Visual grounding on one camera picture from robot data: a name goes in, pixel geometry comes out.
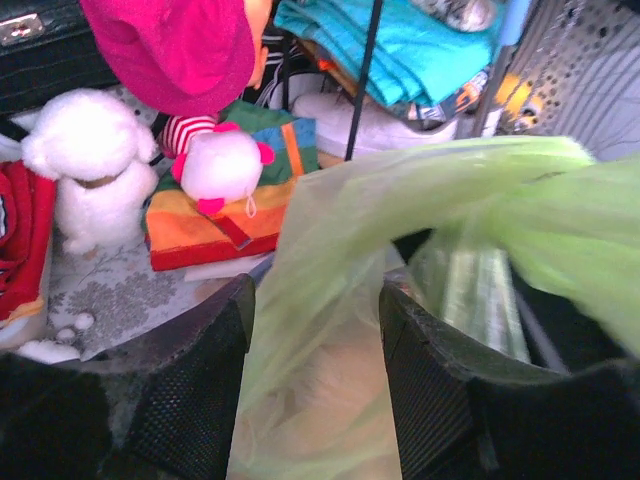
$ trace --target pink beret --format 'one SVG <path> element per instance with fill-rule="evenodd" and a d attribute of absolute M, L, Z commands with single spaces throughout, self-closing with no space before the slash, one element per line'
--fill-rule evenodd
<path fill-rule="evenodd" d="M 255 63 L 243 0 L 80 0 L 105 60 L 138 99 L 171 115 L 214 114 Z"/>

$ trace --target floral patterned tablecloth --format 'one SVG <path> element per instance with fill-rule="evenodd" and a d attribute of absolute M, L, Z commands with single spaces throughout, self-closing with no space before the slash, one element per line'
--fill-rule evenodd
<path fill-rule="evenodd" d="M 165 161 L 157 169 L 167 167 Z M 156 273 L 140 239 L 115 248 L 98 248 L 84 256 L 62 251 L 54 232 L 49 282 L 50 335 L 90 313 L 94 325 L 73 345 L 87 360 L 110 347 L 173 319 L 205 300 L 225 282 L 185 282 L 184 271 Z"/>

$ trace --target black metal pole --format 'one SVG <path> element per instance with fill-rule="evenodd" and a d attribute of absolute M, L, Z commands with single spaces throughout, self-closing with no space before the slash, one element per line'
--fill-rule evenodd
<path fill-rule="evenodd" d="M 291 44 L 293 34 L 282 36 L 282 109 L 289 111 L 289 77 L 291 76 Z"/>
<path fill-rule="evenodd" d="M 373 10 L 371 11 L 371 20 L 369 22 L 369 31 L 367 33 L 367 44 L 364 49 L 364 58 L 362 60 L 362 68 L 360 70 L 360 79 L 358 81 L 358 91 L 355 98 L 355 109 L 353 118 L 351 119 L 351 130 L 349 131 L 349 141 L 347 142 L 347 152 L 344 157 L 345 161 L 351 160 L 353 156 L 353 147 L 356 143 L 356 134 L 358 133 L 358 125 L 360 123 L 360 115 L 362 114 L 362 102 L 367 89 L 367 80 L 369 78 L 369 68 L 371 67 L 371 59 L 373 58 L 373 47 L 376 43 L 376 35 L 378 33 L 378 25 L 380 24 L 380 14 L 382 13 L 382 1 L 373 1 Z"/>

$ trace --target plush toy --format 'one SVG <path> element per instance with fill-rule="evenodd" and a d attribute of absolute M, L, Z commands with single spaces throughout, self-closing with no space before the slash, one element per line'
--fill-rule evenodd
<path fill-rule="evenodd" d="M 23 160 L 58 181 L 55 219 L 66 252 L 141 237 L 142 205 L 158 182 L 149 166 L 155 150 L 150 129 L 107 92 L 73 90 L 43 107 L 22 141 Z"/>
<path fill-rule="evenodd" d="M 197 201 L 198 211 L 213 215 L 243 198 L 248 198 L 250 205 L 263 165 L 274 159 L 271 147 L 228 122 L 194 135 L 188 151 L 177 155 L 171 173 L 184 192 Z"/>

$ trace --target rainbow striped cloth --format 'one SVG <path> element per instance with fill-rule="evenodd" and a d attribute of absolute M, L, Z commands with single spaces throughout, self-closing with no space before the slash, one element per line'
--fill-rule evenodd
<path fill-rule="evenodd" d="M 264 167 L 249 218 L 246 200 L 204 216 L 167 172 L 151 196 L 143 217 L 155 271 L 173 270 L 275 250 L 297 177 L 318 170 L 315 121 L 236 101 L 221 113 L 256 141 L 267 143 L 276 160 Z"/>

